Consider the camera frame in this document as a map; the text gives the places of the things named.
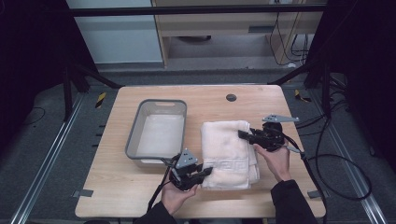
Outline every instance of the white cabinet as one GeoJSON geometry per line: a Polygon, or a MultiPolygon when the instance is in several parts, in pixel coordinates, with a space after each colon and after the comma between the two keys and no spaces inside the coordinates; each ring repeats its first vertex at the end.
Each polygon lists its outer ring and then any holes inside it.
{"type": "MultiPolygon", "coordinates": [[[[151,7],[149,0],[67,0],[70,8],[151,7]]],[[[154,17],[76,17],[95,63],[162,63],[154,17]]]]}

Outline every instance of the human hand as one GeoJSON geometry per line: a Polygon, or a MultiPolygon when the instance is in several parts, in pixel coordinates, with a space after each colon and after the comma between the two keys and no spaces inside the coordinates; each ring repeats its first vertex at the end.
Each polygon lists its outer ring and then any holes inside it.
{"type": "Polygon", "coordinates": [[[265,158],[268,168],[274,174],[277,182],[291,179],[289,172],[290,151],[288,149],[281,147],[276,151],[269,152],[258,144],[253,144],[253,148],[265,158]]]}
{"type": "Polygon", "coordinates": [[[183,191],[175,187],[172,182],[163,186],[161,201],[168,213],[172,216],[187,199],[195,195],[197,188],[198,185],[194,185],[189,191],[183,191]]]}

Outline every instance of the wooden table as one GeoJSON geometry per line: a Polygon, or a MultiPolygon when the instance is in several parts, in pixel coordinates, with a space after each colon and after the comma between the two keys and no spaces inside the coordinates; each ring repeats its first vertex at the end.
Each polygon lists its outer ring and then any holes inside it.
{"type": "MultiPolygon", "coordinates": [[[[262,118],[270,114],[290,116],[290,111],[278,86],[145,86],[121,88],[105,132],[97,149],[84,189],[93,190],[91,197],[80,197],[78,217],[140,217],[160,184],[165,168],[140,168],[125,154],[125,145],[139,104],[146,99],[179,99],[187,104],[184,147],[202,163],[200,129],[205,121],[246,120],[259,129],[262,118]],[[235,94],[234,102],[226,100],[235,94]]],[[[294,123],[283,123],[284,133],[302,147],[294,123]]],[[[259,157],[261,180],[251,189],[211,191],[198,189],[175,217],[274,217],[270,189],[276,180],[265,160],[259,157]]],[[[320,198],[309,199],[307,192],[316,190],[296,153],[290,155],[291,176],[296,179],[316,217],[325,215],[320,198]]]]}

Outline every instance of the cable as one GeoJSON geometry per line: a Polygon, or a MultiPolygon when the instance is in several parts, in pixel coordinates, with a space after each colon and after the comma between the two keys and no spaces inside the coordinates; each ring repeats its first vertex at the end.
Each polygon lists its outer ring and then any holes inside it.
{"type": "Polygon", "coordinates": [[[322,118],[323,117],[323,115],[319,115],[319,116],[316,116],[316,117],[314,117],[314,118],[312,118],[312,119],[308,119],[308,120],[305,120],[305,121],[301,121],[301,122],[299,122],[297,125],[302,125],[302,124],[304,124],[304,123],[307,123],[308,121],[310,121],[310,120],[313,120],[313,119],[317,119],[317,118],[322,118]]]}
{"type": "Polygon", "coordinates": [[[165,174],[163,175],[163,181],[161,181],[161,184],[157,187],[157,189],[155,190],[154,194],[152,195],[150,201],[148,202],[148,211],[151,210],[152,205],[154,204],[154,201],[157,198],[160,191],[163,189],[163,186],[165,186],[166,184],[168,184],[170,182],[170,181],[168,181],[165,183],[166,177],[168,177],[169,170],[172,168],[173,163],[175,161],[177,161],[179,157],[180,157],[180,154],[177,154],[176,156],[174,156],[171,159],[170,163],[166,163],[167,168],[166,168],[165,174]]]}
{"type": "Polygon", "coordinates": [[[31,122],[29,122],[29,123],[23,123],[22,125],[31,125],[31,124],[37,123],[37,122],[39,122],[41,119],[43,119],[44,116],[46,115],[46,110],[45,110],[43,107],[35,106],[35,107],[33,107],[33,109],[41,109],[41,110],[43,111],[43,114],[41,115],[40,118],[38,118],[38,119],[36,119],[36,120],[34,120],[34,121],[31,121],[31,122]]]}
{"type": "Polygon", "coordinates": [[[351,160],[345,158],[345,157],[342,157],[342,156],[333,155],[333,154],[321,154],[321,155],[318,154],[318,150],[319,150],[319,147],[320,147],[320,142],[321,142],[322,136],[323,136],[323,134],[324,134],[324,130],[325,130],[325,128],[328,126],[328,124],[330,123],[330,121],[331,121],[330,119],[326,119],[325,125],[323,125],[323,129],[322,129],[322,131],[321,131],[321,133],[320,133],[320,136],[319,136],[319,138],[318,138],[318,144],[317,144],[317,148],[316,148],[315,157],[312,157],[312,158],[307,159],[307,160],[310,161],[310,160],[315,159],[316,170],[317,170],[317,173],[318,173],[318,177],[320,178],[320,181],[321,181],[329,190],[331,190],[333,193],[335,193],[336,195],[338,195],[338,196],[340,196],[340,197],[342,197],[342,198],[349,199],[349,200],[351,200],[351,201],[361,201],[361,200],[364,200],[364,199],[366,199],[368,196],[370,196],[373,187],[372,187],[372,183],[371,183],[371,181],[370,181],[370,178],[363,172],[363,170],[359,167],[359,165],[356,164],[355,162],[353,162],[353,161],[351,161],[351,160]],[[345,195],[345,194],[343,194],[343,193],[341,193],[341,192],[339,192],[339,191],[333,189],[333,188],[324,180],[323,176],[321,175],[321,172],[320,172],[319,166],[318,166],[318,158],[320,158],[320,157],[335,157],[335,158],[340,158],[340,159],[342,159],[342,160],[344,160],[344,161],[350,162],[350,163],[353,164],[355,167],[357,167],[357,168],[359,169],[359,171],[361,172],[361,174],[364,176],[364,179],[365,179],[365,181],[366,181],[366,183],[367,183],[367,185],[368,185],[368,187],[369,187],[368,190],[367,190],[367,193],[366,193],[365,195],[361,196],[361,197],[350,197],[350,196],[348,196],[348,195],[345,195]]]}
{"type": "Polygon", "coordinates": [[[271,34],[270,34],[270,48],[271,48],[271,51],[272,51],[273,54],[275,55],[274,49],[273,49],[273,47],[272,47],[272,36],[273,36],[273,34],[274,34],[274,31],[275,31],[276,27],[277,27],[277,32],[278,32],[278,34],[279,34],[280,42],[282,43],[283,53],[285,54],[286,58],[290,61],[290,62],[288,62],[288,63],[279,63],[279,62],[275,59],[276,64],[277,64],[277,65],[287,65],[287,64],[289,64],[289,63],[296,63],[296,62],[299,62],[299,60],[293,60],[293,59],[291,59],[291,58],[288,56],[288,53],[286,52],[286,47],[285,47],[285,44],[284,44],[284,42],[283,42],[283,38],[282,38],[282,35],[281,35],[281,33],[280,33],[280,29],[279,29],[279,12],[276,13],[276,21],[275,21],[274,29],[273,29],[273,31],[272,31],[271,34]]]}
{"type": "Polygon", "coordinates": [[[308,49],[309,38],[308,38],[308,35],[304,35],[304,46],[303,46],[303,49],[294,49],[293,47],[295,45],[297,36],[298,35],[295,35],[294,38],[293,38],[293,42],[291,43],[290,51],[291,51],[292,55],[294,55],[296,57],[300,57],[300,60],[299,60],[300,64],[303,65],[303,64],[305,64],[305,61],[306,61],[306,58],[307,58],[308,52],[309,52],[309,49],[308,49]]]}
{"type": "Polygon", "coordinates": [[[346,87],[347,87],[346,84],[344,84],[342,81],[338,80],[338,79],[335,78],[335,77],[330,76],[330,80],[331,80],[335,85],[337,85],[340,89],[345,90],[346,87]]]}
{"type": "Polygon", "coordinates": [[[302,129],[302,128],[308,127],[308,126],[310,126],[310,125],[312,125],[312,124],[314,124],[314,123],[320,121],[323,117],[324,117],[324,115],[318,116],[318,117],[317,117],[316,119],[314,119],[313,121],[311,121],[311,122],[309,122],[309,123],[307,123],[307,124],[305,124],[305,125],[303,125],[303,126],[296,127],[296,129],[302,129]]]}
{"type": "Polygon", "coordinates": [[[304,136],[309,136],[309,135],[314,135],[314,134],[318,134],[321,132],[316,132],[316,133],[303,133],[303,134],[299,134],[300,137],[304,137],[304,136]]]}
{"type": "Polygon", "coordinates": [[[335,94],[343,94],[345,96],[346,92],[345,91],[334,91],[330,94],[330,97],[334,96],[335,94]]]}

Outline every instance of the round hole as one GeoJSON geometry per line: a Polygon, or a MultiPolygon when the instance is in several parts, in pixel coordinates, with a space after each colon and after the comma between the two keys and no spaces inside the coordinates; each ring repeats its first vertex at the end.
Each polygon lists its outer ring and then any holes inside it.
{"type": "Polygon", "coordinates": [[[234,95],[234,94],[228,94],[225,98],[226,98],[229,102],[234,102],[234,101],[236,100],[236,95],[234,95]]]}

